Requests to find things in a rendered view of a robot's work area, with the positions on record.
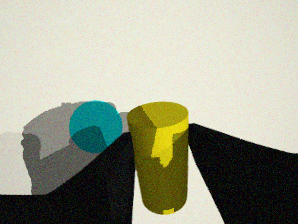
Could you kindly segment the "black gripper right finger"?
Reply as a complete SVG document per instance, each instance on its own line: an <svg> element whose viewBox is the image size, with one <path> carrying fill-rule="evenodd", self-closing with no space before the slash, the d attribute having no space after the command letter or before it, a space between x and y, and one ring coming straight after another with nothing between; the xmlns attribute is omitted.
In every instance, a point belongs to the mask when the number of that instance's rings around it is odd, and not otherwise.
<svg viewBox="0 0 298 224"><path fill-rule="evenodd" d="M188 144L223 224L298 224L298 153L194 123Z"/></svg>

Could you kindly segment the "yellow tall cylinder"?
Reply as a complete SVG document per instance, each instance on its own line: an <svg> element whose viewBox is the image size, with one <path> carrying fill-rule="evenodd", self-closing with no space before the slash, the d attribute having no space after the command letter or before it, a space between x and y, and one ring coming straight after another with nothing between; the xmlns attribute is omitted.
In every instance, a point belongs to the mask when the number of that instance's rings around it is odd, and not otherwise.
<svg viewBox="0 0 298 224"><path fill-rule="evenodd" d="M172 214L188 201L189 109L172 101L154 101L126 115L132 135L141 201L157 214Z"/></svg>

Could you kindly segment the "cyan circle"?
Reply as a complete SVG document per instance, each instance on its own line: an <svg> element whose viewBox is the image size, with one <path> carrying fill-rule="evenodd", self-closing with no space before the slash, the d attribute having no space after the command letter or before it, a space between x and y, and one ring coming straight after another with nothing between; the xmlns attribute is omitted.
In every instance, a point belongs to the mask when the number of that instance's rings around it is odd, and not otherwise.
<svg viewBox="0 0 298 224"><path fill-rule="evenodd" d="M69 121L69 135L84 152L101 153L121 136L121 117L109 103L90 100L74 111Z"/></svg>

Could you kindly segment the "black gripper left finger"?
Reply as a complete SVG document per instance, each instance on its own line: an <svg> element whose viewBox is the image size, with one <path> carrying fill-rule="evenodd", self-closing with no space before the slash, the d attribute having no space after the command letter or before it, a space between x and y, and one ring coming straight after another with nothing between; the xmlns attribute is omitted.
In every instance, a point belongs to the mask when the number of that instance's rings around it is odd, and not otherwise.
<svg viewBox="0 0 298 224"><path fill-rule="evenodd" d="M134 151L130 132L48 194L0 194L0 224L132 224Z"/></svg>

